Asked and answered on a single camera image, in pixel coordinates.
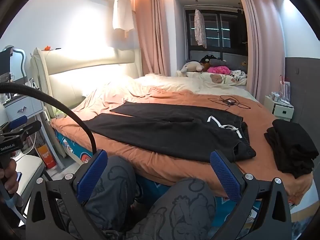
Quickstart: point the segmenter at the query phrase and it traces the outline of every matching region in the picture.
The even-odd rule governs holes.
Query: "human hand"
[[[19,182],[17,182],[18,174],[16,172],[16,167],[16,161],[14,159],[11,159],[8,167],[5,170],[0,169],[0,179],[3,179],[4,177],[7,178],[4,187],[9,194],[16,193],[19,187]]]

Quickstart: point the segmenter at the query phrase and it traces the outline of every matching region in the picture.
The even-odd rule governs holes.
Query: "orange bedspread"
[[[257,156],[238,162],[237,165],[243,173],[251,173],[260,180],[271,181],[274,177],[281,178],[289,200],[298,204],[304,193],[310,188],[313,175],[303,175],[295,179],[291,174],[278,171],[272,149],[263,135],[267,128],[272,126],[275,117],[260,103],[239,96],[235,97],[251,109],[219,105],[210,100],[219,98],[215,95],[197,95],[189,90],[168,92],[155,87],[142,86],[134,80],[128,80],[126,84],[113,82],[95,90],[73,111],[82,120],[89,120],[100,113],[110,113],[111,109],[127,100],[137,103],[205,106],[242,116],[248,124],[250,145],[256,151]],[[91,149],[89,138],[71,118],[53,119],[51,124],[64,136],[89,150]],[[94,137],[98,149],[106,150],[109,155],[120,155],[127,159],[135,171],[145,178],[169,186],[182,178],[199,178],[206,181],[216,195],[226,196],[209,163],[161,155],[111,140],[99,134],[94,134]]]

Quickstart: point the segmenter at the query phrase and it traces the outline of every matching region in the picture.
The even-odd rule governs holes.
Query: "person's leg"
[[[215,198],[200,179],[183,179],[150,209],[126,240],[207,239],[215,214]]]
[[[124,223],[126,211],[134,201],[135,191],[136,179],[130,163],[119,156],[111,156],[85,209],[98,228],[106,234],[118,235],[117,231]],[[67,223],[69,216],[61,200],[58,201],[58,206]],[[72,222],[69,232],[77,236]]]

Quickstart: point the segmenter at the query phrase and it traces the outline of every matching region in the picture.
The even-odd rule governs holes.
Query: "stack of folded clothes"
[[[311,173],[319,152],[307,132],[300,124],[281,119],[272,125],[264,136],[273,149],[278,170],[295,178]]]

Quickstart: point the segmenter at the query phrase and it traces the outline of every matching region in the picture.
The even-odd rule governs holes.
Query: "drawer handle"
[[[20,110],[18,110],[17,113],[22,113],[25,109],[27,109],[26,106],[24,106],[23,108],[21,108]]]

